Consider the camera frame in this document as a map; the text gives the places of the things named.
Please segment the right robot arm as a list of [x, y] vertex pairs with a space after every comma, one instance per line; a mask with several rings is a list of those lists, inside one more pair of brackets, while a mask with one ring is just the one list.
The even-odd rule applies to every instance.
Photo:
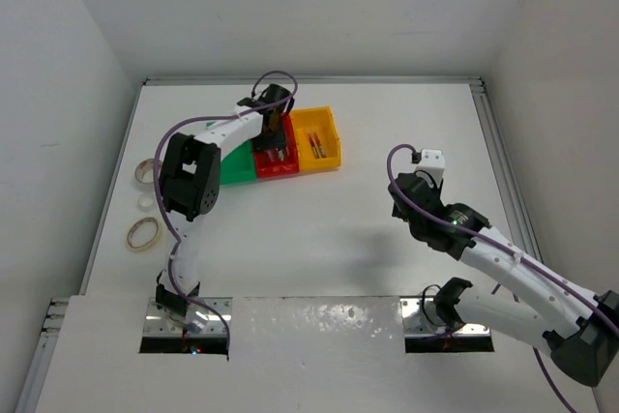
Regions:
[[501, 302], [466, 279], [451, 278], [421, 304], [431, 328], [488, 326], [548, 356], [572, 380], [602, 381], [618, 353], [618, 294], [580, 287], [512, 245], [488, 219], [461, 203], [445, 205], [428, 176], [391, 176], [393, 217], [431, 249], [474, 268], [516, 295]]

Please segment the red gel pen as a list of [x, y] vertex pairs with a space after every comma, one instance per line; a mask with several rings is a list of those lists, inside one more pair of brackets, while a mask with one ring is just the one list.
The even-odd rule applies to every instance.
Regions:
[[318, 152], [320, 154], [320, 157], [323, 158], [323, 159], [327, 158], [326, 151], [324, 149], [324, 146], [321, 143], [320, 138], [318, 137], [318, 134], [314, 133], [313, 134], [313, 138], [314, 138], [315, 144], [317, 146]]

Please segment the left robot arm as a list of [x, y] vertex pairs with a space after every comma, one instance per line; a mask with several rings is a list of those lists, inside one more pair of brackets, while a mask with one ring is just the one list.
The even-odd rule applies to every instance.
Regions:
[[155, 195], [172, 245], [157, 280], [156, 302], [171, 313], [185, 317], [197, 303], [197, 238], [201, 221], [220, 194], [222, 162], [252, 140], [268, 150], [283, 151], [287, 145], [283, 118], [294, 106], [295, 93], [278, 84], [261, 93], [252, 90], [232, 113], [185, 120], [158, 144]]

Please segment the pink gel pen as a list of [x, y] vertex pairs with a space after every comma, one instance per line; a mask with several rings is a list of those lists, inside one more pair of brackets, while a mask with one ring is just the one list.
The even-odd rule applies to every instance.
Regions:
[[309, 145], [310, 145], [314, 158], [317, 160], [320, 159], [320, 154], [318, 152], [317, 146], [312, 138], [311, 133], [308, 133], [308, 140], [309, 140]]

